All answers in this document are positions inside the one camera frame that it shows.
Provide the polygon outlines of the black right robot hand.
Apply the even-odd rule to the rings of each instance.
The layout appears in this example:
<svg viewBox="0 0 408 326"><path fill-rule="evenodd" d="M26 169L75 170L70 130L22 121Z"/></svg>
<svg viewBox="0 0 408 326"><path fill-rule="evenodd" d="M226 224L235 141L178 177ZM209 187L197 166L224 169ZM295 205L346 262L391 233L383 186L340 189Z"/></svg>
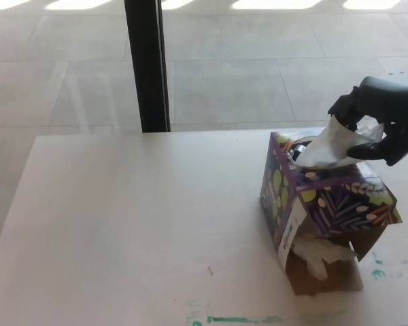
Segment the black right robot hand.
<svg viewBox="0 0 408 326"><path fill-rule="evenodd" d="M394 166L408 154L408 84L368 76L349 94L340 96L328 114L351 131L365 116L384 125L385 137L352 145L347 156L358 160L385 160Z"/></svg>

